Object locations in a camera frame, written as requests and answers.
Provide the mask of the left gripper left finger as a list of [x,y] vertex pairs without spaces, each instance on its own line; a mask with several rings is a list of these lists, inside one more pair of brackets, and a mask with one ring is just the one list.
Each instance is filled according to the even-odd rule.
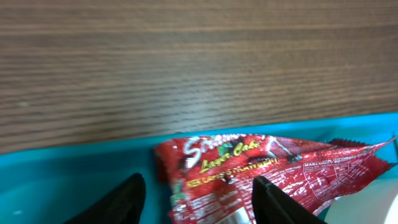
[[65,224],[138,224],[145,199],[145,180],[135,173]]

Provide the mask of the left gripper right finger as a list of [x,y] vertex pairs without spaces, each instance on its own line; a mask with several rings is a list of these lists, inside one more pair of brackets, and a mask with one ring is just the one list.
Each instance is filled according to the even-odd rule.
[[263,176],[254,178],[251,200],[257,224],[326,224]]

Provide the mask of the red snack wrapper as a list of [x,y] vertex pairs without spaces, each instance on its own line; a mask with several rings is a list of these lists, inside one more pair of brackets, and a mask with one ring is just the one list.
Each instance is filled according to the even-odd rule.
[[172,190],[174,223],[254,223],[253,180],[262,176],[314,215],[392,168],[382,144],[315,142],[264,134],[175,138],[155,148]]

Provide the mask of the white bowl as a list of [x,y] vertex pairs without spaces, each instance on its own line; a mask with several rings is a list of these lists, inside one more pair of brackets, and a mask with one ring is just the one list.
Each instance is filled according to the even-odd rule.
[[339,198],[326,213],[328,224],[398,224],[397,179],[379,179]]

